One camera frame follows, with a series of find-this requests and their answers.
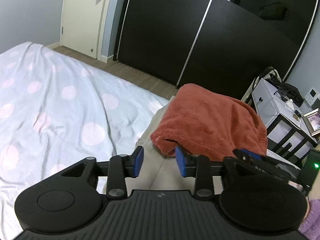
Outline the purple knit sleeve forearm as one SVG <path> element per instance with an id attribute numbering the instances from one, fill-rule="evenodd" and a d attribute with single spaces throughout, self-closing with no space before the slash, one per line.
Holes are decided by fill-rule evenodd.
<path id="1" fill-rule="evenodd" d="M 310 240 L 320 240 L 320 200 L 309 200 L 308 210 L 298 231 Z"/>

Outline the person right hand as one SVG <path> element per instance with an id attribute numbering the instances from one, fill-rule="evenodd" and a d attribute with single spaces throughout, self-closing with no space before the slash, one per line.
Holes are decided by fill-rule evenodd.
<path id="1" fill-rule="evenodd" d="M 288 184 L 289 184 L 290 186 L 296 188 L 296 189 L 299 190 L 300 192 L 303 191 L 303 187 L 302 187 L 302 185 L 300 185 L 300 184 L 297 184 L 297 183 L 295 183 L 295 182 L 293 182 L 293 181 L 290 181 L 290 180 L 288 181 Z M 307 201 L 307 211 L 306 211 L 306 213 L 305 213 L 305 215 L 304 215 L 303 221 L 305 221 L 305 220 L 308 218 L 308 216 L 310 215 L 310 212 L 311 212 L 311 204 L 310 204 L 310 199 L 309 199 L 308 196 L 306 197 L 306 201 Z"/>

